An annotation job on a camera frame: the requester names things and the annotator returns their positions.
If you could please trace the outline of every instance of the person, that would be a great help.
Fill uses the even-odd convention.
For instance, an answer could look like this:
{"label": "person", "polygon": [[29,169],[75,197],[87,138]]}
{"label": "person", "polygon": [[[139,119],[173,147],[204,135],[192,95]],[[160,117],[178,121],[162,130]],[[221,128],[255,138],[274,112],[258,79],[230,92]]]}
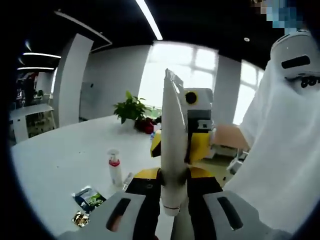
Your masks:
{"label": "person", "polygon": [[240,126],[216,126],[213,143],[249,149],[225,185],[260,220],[293,234],[320,198],[320,51],[308,31],[277,40]]}

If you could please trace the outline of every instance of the white desk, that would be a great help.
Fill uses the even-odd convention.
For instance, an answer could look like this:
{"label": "white desk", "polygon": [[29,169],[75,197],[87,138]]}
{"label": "white desk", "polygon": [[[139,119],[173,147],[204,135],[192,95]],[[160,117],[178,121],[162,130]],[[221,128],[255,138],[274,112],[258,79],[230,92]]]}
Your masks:
{"label": "white desk", "polygon": [[39,104],[39,105],[33,105],[33,106],[26,106],[26,107],[22,107],[22,108],[11,111],[10,120],[13,121],[15,141],[17,143],[20,143],[29,138],[26,116],[31,114],[38,114],[38,113],[53,111],[53,110],[54,109],[48,104]]}
{"label": "white desk", "polygon": [[[61,127],[34,136],[11,148],[24,193],[39,219],[54,235],[75,231],[71,221],[81,208],[71,194],[90,185],[105,198],[115,193],[108,166],[108,150],[120,151],[122,177],[129,172],[160,166],[150,156],[150,136],[123,133],[115,116]],[[156,235],[169,240],[174,218],[160,210]]]}

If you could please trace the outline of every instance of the potted plant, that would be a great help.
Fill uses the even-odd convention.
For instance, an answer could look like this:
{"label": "potted plant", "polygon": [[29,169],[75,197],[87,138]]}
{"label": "potted plant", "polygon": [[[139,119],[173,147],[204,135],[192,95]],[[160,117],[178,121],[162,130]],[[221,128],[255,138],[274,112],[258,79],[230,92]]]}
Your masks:
{"label": "potted plant", "polygon": [[141,100],[145,100],[144,98],[132,96],[129,91],[125,92],[125,96],[125,102],[118,102],[113,105],[115,107],[113,114],[121,118],[121,124],[127,121],[127,124],[132,125],[133,128],[136,120],[142,120],[144,118],[147,107],[141,103]]}

